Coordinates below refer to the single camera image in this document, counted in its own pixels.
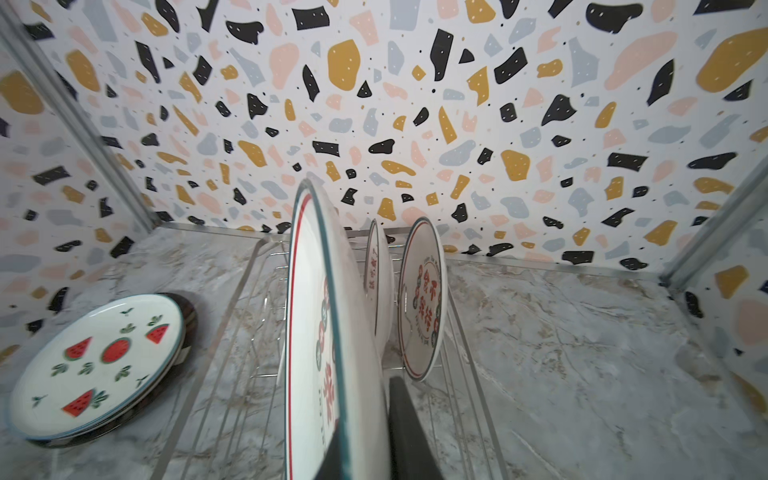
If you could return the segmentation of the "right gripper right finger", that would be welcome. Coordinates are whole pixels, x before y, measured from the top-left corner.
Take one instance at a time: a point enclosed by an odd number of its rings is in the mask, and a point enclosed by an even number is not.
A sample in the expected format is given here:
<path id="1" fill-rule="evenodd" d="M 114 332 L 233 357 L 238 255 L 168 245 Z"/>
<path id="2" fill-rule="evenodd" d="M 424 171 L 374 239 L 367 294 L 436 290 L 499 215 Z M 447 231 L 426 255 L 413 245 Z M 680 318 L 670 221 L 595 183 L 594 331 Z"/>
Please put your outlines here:
<path id="1" fill-rule="evenodd" d="M 392 479 L 443 479 L 401 377 L 389 379 L 388 410 Z"/>

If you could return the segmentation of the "red pattern white plate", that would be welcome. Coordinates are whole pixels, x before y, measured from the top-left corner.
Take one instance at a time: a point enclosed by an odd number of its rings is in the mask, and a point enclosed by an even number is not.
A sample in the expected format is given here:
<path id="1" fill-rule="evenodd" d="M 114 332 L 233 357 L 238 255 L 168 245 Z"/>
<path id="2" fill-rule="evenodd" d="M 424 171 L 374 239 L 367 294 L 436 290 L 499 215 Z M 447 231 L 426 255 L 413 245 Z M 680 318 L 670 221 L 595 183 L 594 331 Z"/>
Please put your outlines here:
<path id="1" fill-rule="evenodd" d="M 444 339 L 447 269 L 435 225 L 420 217 L 405 242 L 397 288 L 398 343 L 403 365 L 414 381 L 427 378 Z"/>

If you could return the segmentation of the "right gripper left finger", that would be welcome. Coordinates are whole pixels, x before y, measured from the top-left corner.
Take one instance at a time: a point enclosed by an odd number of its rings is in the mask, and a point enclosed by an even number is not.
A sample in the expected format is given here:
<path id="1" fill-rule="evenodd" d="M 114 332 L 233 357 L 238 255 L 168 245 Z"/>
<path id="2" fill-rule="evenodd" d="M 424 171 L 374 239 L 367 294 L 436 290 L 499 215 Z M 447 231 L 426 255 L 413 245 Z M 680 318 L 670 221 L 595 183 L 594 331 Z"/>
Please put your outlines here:
<path id="1" fill-rule="evenodd" d="M 341 453 L 336 446 L 328 449 L 314 479 L 341 480 Z"/>

